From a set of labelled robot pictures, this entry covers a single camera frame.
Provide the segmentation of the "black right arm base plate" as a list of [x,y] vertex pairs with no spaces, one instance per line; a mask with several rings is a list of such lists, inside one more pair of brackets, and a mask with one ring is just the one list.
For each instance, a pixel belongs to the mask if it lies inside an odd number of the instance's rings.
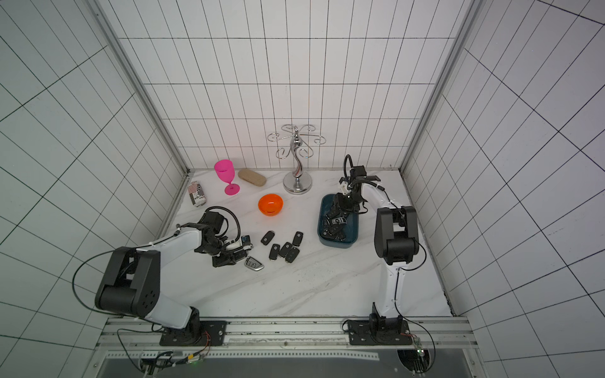
[[347,320],[344,326],[352,346],[410,346],[411,334],[406,333],[409,327],[401,318],[379,320]]

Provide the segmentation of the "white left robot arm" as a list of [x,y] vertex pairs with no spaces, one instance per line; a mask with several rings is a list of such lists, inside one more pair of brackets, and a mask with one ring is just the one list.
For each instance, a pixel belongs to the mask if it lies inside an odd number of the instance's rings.
[[222,206],[212,206],[198,222],[178,225],[172,236],[110,252],[95,307],[166,329],[195,331],[199,313],[161,293],[162,269],[189,252],[210,256],[214,268],[234,266],[247,258],[252,248],[251,238],[242,233],[236,215]]

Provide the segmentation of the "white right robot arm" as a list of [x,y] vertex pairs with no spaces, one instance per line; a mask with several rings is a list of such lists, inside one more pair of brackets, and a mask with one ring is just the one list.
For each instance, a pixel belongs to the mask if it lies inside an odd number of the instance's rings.
[[328,230],[325,235],[334,240],[343,239],[348,217],[363,213],[366,206],[376,213],[373,245],[382,261],[381,283],[373,312],[383,318],[395,318],[400,316],[398,289],[405,273],[414,269],[411,263],[422,248],[417,213],[414,207],[395,201],[380,178],[370,176],[364,166],[354,165],[348,155],[343,164],[339,191],[326,215]]

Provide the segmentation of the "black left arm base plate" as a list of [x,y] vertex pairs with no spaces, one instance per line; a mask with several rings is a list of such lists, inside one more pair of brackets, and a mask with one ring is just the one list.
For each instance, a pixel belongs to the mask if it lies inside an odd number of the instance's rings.
[[221,346],[224,343],[226,321],[200,321],[184,329],[165,328],[159,344],[169,347]]

